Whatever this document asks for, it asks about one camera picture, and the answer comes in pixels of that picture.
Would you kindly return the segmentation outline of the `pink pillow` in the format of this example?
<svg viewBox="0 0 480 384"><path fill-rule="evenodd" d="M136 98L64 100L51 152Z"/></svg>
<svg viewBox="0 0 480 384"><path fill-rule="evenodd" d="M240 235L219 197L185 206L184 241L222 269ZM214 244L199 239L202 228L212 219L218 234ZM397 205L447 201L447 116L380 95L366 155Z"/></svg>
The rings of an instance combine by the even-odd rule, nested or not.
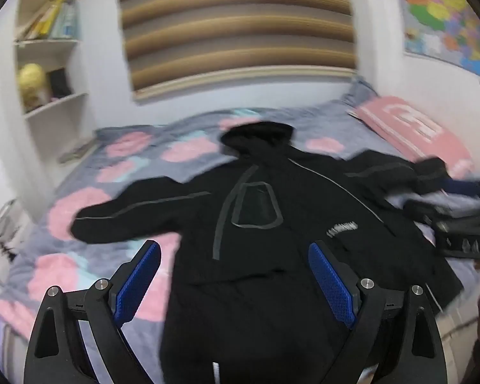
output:
<svg viewBox="0 0 480 384"><path fill-rule="evenodd" d="M474 162L460 139L405 100L374 98L350 113L397 149L407 160L438 157L448 174L462 179L474 171Z"/></svg>

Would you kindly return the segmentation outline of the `grey floral bed blanket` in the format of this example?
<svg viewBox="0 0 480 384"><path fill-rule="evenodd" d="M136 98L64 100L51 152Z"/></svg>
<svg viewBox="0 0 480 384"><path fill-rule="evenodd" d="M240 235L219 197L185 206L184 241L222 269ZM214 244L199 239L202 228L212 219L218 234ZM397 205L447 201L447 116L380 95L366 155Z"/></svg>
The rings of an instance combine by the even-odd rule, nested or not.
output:
<svg viewBox="0 0 480 384"><path fill-rule="evenodd" d="M30 335L50 281L74 290L82 271L108 275L145 239L161 245L160 272L126 334L156 383L199 360L327 366L345 329L308 266L319 239L356 273L394 290L424 286L437 310L452 308L476 271L435 255L397 207L423 194L441 202L445 165L402 159L356 121L355 108L374 98L356 79L324 106L255 110L233 127L214 115L139 127L145 143L128 157L147 166L52 208L13 268L0 317Z"/></svg>

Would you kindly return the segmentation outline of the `striped brown window blind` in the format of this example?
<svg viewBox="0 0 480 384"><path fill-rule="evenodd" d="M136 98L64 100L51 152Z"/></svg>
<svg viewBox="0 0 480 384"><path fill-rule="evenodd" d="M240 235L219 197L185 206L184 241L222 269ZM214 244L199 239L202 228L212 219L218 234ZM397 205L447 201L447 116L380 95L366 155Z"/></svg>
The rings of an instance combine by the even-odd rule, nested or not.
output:
<svg viewBox="0 0 480 384"><path fill-rule="evenodd" d="M118 0L139 100L235 79L349 76L350 0Z"/></svg>

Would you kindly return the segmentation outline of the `white corner bookshelf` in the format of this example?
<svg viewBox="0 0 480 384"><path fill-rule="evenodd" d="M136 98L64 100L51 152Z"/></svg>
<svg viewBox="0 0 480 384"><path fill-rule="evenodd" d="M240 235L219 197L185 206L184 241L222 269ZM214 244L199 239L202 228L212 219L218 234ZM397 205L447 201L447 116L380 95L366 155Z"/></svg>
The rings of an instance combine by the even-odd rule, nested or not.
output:
<svg viewBox="0 0 480 384"><path fill-rule="evenodd" d="M80 0L77 5L76 37L71 40L39 40L17 43L13 40L16 82L19 70L37 63L47 74L64 68L73 93L61 99L52 97L43 106L26 111L20 97L21 113L34 150L52 187L61 185L92 148L95 121L89 103L89 88L80 32Z"/></svg>

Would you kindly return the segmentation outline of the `black hooded jacket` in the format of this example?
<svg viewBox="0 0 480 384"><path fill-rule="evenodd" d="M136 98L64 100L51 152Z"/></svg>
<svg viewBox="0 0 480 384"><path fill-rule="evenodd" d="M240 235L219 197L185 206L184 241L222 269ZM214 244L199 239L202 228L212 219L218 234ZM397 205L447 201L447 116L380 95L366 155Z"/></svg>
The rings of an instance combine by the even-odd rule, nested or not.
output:
<svg viewBox="0 0 480 384"><path fill-rule="evenodd" d="M183 183L136 181L73 219L73 237L88 244L180 234L159 351L165 382L319 382L349 331L308 265L317 240L380 287L423 287L434 310L461 293L446 259L388 202L438 191L442 160L340 160L294 148L292 134L269 121L234 127L221 141L235 160Z"/></svg>

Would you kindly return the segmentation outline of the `colourful wall map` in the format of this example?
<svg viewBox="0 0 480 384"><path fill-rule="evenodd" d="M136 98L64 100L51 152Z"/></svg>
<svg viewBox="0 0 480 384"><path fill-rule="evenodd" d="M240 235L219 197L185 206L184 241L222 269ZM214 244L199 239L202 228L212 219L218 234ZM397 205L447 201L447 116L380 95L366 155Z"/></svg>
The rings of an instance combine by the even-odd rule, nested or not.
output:
<svg viewBox="0 0 480 384"><path fill-rule="evenodd" d="M399 0L405 50L480 77L480 18L467 0Z"/></svg>

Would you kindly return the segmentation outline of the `small black box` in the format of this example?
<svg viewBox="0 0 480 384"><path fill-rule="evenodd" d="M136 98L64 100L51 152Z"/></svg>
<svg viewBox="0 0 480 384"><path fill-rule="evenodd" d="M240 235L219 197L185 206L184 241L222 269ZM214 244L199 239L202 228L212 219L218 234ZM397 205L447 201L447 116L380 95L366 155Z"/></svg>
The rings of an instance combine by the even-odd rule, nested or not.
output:
<svg viewBox="0 0 480 384"><path fill-rule="evenodd" d="M73 93L67 79L67 72L64 68L55 69L49 72L47 77L53 98L61 99Z"/></svg>

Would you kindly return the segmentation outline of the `row of books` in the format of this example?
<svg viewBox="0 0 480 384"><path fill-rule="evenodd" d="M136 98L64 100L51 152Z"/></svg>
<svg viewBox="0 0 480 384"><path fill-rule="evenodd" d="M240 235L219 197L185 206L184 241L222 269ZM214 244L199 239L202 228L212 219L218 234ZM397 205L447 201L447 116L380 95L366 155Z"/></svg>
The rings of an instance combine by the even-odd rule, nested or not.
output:
<svg viewBox="0 0 480 384"><path fill-rule="evenodd" d="M71 40L76 37L77 0L19 0L14 40Z"/></svg>

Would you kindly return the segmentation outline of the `yellow round plush toy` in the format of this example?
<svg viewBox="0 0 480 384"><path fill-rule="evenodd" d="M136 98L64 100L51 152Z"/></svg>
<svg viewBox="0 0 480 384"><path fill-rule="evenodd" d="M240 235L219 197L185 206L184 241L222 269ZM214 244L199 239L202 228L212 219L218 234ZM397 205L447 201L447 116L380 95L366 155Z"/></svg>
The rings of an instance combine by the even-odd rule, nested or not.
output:
<svg viewBox="0 0 480 384"><path fill-rule="evenodd" d="M19 70L18 85L26 111L43 106L51 99L46 72L37 63L25 64Z"/></svg>

